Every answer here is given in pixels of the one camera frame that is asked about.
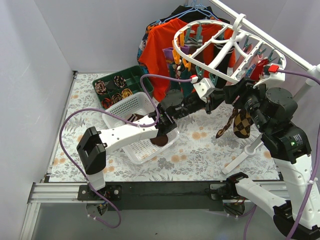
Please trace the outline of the brown argyle sock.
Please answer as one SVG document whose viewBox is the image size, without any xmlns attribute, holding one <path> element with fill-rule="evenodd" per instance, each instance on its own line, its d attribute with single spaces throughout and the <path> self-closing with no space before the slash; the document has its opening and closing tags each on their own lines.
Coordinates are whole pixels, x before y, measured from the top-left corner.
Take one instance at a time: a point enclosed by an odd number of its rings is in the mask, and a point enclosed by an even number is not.
<svg viewBox="0 0 320 240">
<path fill-rule="evenodd" d="M 247 139 L 251 135 L 253 121 L 245 109 L 241 109 L 233 121 L 233 133 L 240 139 Z"/>
<path fill-rule="evenodd" d="M 230 117 L 228 118 L 227 123 L 224 125 L 223 128 L 218 130 L 218 132 L 216 133 L 216 135 L 215 135 L 216 139 L 220 138 L 229 129 L 229 127 L 233 123 L 233 120 L 237 114 L 238 114 L 238 110 L 236 108 L 233 108 L 232 113 L 231 113 Z"/>
</svg>

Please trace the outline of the white sock clip hanger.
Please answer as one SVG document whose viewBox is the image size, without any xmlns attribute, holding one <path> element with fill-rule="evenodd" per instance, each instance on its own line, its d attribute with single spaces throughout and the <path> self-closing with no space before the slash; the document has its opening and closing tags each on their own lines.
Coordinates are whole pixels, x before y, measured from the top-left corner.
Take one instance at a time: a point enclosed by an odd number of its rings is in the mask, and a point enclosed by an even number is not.
<svg viewBox="0 0 320 240">
<path fill-rule="evenodd" d="M 271 49 L 272 53 L 276 53 L 278 55 L 279 63 L 276 63 L 275 66 L 279 67 L 281 70 L 284 70 L 287 65 L 287 60 L 285 55 L 279 51 L 280 48 L 277 46 L 274 47 L 273 45 L 268 43 L 266 37 L 257 36 L 250 32 L 242 30 L 241 29 L 242 26 L 247 26 L 247 24 L 245 23 L 245 20 L 246 20 L 246 15 L 241 13 L 235 18 L 233 25 L 227 24 L 223 21 L 212 20 L 212 19 L 201 19 L 201 20 L 192 21 L 175 33 L 172 41 L 173 51 L 175 54 L 178 55 L 178 59 L 182 59 L 184 63 L 198 66 L 201 69 L 211 74 L 214 74 L 217 77 L 223 78 L 232 84 L 236 84 L 239 82 L 239 80 L 237 79 L 238 73 L 243 70 L 243 67 L 248 63 L 248 61 L 250 61 L 253 58 L 253 56 L 258 52 L 260 47 L 264 45 L 268 46 Z M 184 34 L 188 30 L 191 30 L 192 26 L 197 25 L 198 27 L 201 27 L 202 24 L 219 25 L 221 26 L 221 29 L 216 34 L 211 36 L 208 41 L 203 43 L 203 45 L 200 48 L 198 48 L 194 53 L 185 54 L 181 50 L 181 46 L 179 45 L 180 37 L 184 36 Z M 252 48 L 252 50 L 249 53 L 246 53 L 238 44 L 244 38 L 257 40 L 257 44 Z M 201 52 L 203 52 L 205 48 L 210 44 L 215 44 L 215 45 L 221 44 L 222 49 L 209 64 L 205 64 L 198 61 L 196 59 L 196 56 L 198 56 Z M 218 71 L 217 67 L 232 48 L 236 50 L 243 57 L 243 61 L 233 71 L 232 75 L 227 75 Z"/>
</svg>

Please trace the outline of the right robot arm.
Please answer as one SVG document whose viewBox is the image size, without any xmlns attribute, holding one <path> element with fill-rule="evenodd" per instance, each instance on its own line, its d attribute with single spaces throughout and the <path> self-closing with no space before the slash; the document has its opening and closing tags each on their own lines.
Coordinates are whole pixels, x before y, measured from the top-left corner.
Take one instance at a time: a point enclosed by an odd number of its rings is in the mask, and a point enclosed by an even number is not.
<svg viewBox="0 0 320 240">
<path fill-rule="evenodd" d="M 320 192 L 312 183 L 311 146 L 306 133 L 292 123 L 297 102 L 281 87 L 255 87 L 242 79 L 211 93 L 213 102 L 225 101 L 244 110 L 261 133 L 261 140 L 279 169 L 289 199 L 279 197 L 239 172 L 229 176 L 214 192 L 223 197 L 246 198 L 273 219 L 277 229 L 294 240 L 320 237 Z"/>
</svg>

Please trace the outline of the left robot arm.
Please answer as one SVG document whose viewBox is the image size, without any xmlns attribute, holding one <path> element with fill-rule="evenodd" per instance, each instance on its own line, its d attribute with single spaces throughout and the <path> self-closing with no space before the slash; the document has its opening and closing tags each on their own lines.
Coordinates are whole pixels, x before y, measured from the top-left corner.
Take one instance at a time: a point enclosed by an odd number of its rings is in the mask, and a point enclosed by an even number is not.
<svg viewBox="0 0 320 240">
<path fill-rule="evenodd" d="M 103 170 L 108 154 L 145 139 L 163 137 L 177 127 L 176 120 L 205 109 L 209 114 L 225 99 L 221 89 L 216 89 L 205 98 L 197 92 L 188 97 L 171 90 L 157 105 L 156 111 L 147 114 L 132 124 L 110 129 L 88 128 L 76 149 L 89 183 L 89 194 L 95 200 L 106 196 Z"/>
</svg>

